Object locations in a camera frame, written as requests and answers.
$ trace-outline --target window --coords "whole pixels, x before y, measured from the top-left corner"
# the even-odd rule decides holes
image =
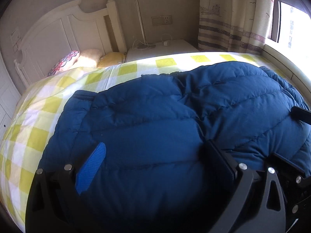
[[[311,19],[307,12],[301,0],[274,0],[271,40],[311,78]]]

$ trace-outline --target curtain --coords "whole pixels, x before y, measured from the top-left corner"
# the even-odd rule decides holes
[[[198,47],[202,51],[261,53],[274,0],[200,0]]]

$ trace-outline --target window pane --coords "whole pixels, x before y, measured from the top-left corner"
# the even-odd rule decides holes
[[[279,45],[292,57],[293,62],[311,78],[311,19],[308,14],[281,3]]]

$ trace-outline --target window frame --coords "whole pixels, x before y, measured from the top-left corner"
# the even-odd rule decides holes
[[[271,30],[270,39],[277,43],[279,42],[279,38],[280,38],[281,15],[282,15],[281,3],[282,2],[307,13],[311,17],[309,9],[302,2],[302,0],[274,0],[272,30]]]

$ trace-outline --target metal pole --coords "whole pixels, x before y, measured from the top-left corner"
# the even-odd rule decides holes
[[[141,30],[142,30],[142,38],[144,39],[144,44],[146,45],[146,44],[147,44],[147,41],[146,41],[146,37],[145,37],[144,26],[143,26],[143,24],[142,24],[142,16],[141,16],[141,14],[140,14],[140,9],[139,9],[138,0],[135,0],[135,2],[136,2],[136,8],[137,8],[137,13],[138,13],[140,28],[141,28]]]

